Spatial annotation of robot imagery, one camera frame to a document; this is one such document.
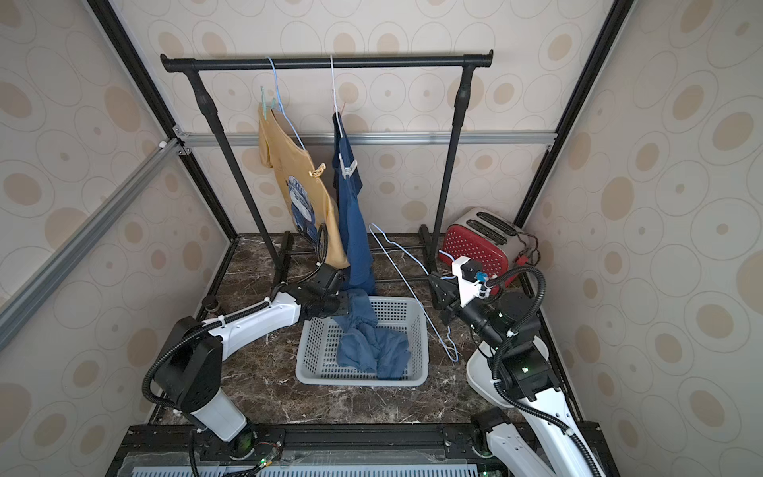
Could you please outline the light blue plastic hanger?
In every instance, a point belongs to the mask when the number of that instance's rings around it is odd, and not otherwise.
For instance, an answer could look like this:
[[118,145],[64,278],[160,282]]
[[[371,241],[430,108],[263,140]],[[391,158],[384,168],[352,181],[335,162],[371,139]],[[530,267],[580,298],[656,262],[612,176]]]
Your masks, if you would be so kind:
[[441,345],[448,359],[453,364],[458,364],[460,362],[461,353],[459,352],[458,347],[456,346],[456,344],[451,338],[451,328],[447,326],[446,335],[445,337],[442,337],[442,335],[439,333],[438,328],[436,327],[433,320],[431,319],[428,312],[426,311],[422,301],[419,299],[417,293],[413,289],[411,285],[411,279],[407,278],[407,276],[403,273],[403,271],[401,270],[397,262],[391,256],[391,252],[389,251],[387,247],[390,246],[391,248],[396,248],[401,254],[410,258],[424,272],[424,278],[429,278],[430,272],[412,252],[410,252],[402,244],[399,244],[395,240],[391,240],[389,236],[385,233],[385,231],[381,229],[379,226],[377,226],[376,224],[374,223],[369,224],[368,232],[370,233],[371,237],[375,240],[377,245],[380,247],[381,251],[387,258],[389,263],[393,266],[393,269],[397,272],[397,275],[399,276],[399,278],[401,279],[401,281],[403,282],[407,290],[411,293],[411,296],[418,303],[419,308],[423,312],[424,317],[426,318],[426,321],[429,327],[431,328],[431,331],[434,333],[434,336],[437,338],[437,341]]

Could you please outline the navy blue t-shirt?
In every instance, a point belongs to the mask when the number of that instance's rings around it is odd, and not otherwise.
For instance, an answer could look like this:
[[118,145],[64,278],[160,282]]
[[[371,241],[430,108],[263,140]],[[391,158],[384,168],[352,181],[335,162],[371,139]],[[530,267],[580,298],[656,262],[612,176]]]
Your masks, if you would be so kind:
[[375,295],[376,281],[373,273],[373,257],[368,241],[366,221],[359,205],[359,194],[363,189],[359,166],[355,174],[349,179],[343,178],[339,170],[339,153],[344,154],[346,158],[349,158],[350,155],[354,156],[346,131],[343,138],[336,137],[334,131],[334,149],[332,166],[335,173],[334,187],[339,208],[339,232],[349,262],[346,287],[348,289],[360,288],[369,295]]

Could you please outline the light blue t-shirt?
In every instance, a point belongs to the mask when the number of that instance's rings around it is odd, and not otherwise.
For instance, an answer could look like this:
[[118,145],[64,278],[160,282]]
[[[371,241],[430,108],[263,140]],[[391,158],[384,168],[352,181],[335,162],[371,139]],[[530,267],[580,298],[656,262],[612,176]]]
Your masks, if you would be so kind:
[[379,328],[379,319],[363,289],[347,291],[348,313],[334,317],[343,335],[337,347],[340,367],[371,373],[382,381],[403,377],[411,351],[407,334]]

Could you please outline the grey plastic clothespin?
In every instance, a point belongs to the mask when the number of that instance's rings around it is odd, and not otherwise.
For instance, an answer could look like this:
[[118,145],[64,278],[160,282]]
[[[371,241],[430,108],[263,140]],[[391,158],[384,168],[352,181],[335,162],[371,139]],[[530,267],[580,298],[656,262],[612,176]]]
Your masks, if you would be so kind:
[[349,158],[346,158],[344,154],[339,153],[338,161],[339,161],[339,170],[342,177],[345,179],[351,178],[355,174],[358,168],[358,163],[357,163],[357,160],[354,158],[354,156],[350,155]]

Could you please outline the white wire hanger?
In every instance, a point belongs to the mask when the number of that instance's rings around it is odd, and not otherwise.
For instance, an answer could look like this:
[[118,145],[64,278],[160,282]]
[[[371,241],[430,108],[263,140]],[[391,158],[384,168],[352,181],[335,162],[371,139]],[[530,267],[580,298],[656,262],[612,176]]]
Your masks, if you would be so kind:
[[345,131],[344,127],[342,125],[342,119],[341,119],[341,111],[339,107],[339,101],[338,101],[338,85],[336,81],[336,70],[335,70],[335,63],[334,63],[334,57],[330,57],[330,73],[331,73],[331,80],[332,80],[332,101],[333,101],[333,125],[334,125],[334,131],[335,136],[338,138],[343,138]]

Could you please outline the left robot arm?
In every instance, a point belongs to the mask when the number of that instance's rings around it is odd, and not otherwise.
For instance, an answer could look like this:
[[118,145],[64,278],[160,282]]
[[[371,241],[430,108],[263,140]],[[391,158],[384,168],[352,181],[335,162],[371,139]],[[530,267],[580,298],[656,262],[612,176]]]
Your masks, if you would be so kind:
[[207,320],[184,317],[172,327],[141,391],[149,403],[178,411],[242,457],[254,448],[250,420],[222,388],[223,364],[238,351],[303,320],[347,308],[343,272],[320,264],[308,276],[278,284],[262,301]]

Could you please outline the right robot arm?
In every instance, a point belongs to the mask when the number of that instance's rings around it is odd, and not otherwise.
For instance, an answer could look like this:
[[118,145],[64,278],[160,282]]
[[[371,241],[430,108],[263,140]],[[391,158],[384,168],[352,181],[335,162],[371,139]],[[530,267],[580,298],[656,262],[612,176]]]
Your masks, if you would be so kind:
[[[493,289],[522,273],[532,274],[538,282],[523,316],[488,301]],[[471,387],[485,399],[498,397],[498,407],[473,419],[478,429],[477,452],[497,458],[514,476],[604,475],[570,414],[558,376],[540,351],[544,343],[530,326],[546,295],[544,275],[533,266],[518,266],[495,278],[471,271],[451,278],[432,273],[428,281],[442,321],[460,319],[488,347],[487,352],[475,353],[481,368],[468,375]],[[530,448],[500,409],[502,405],[523,415],[546,453],[544,457]]]

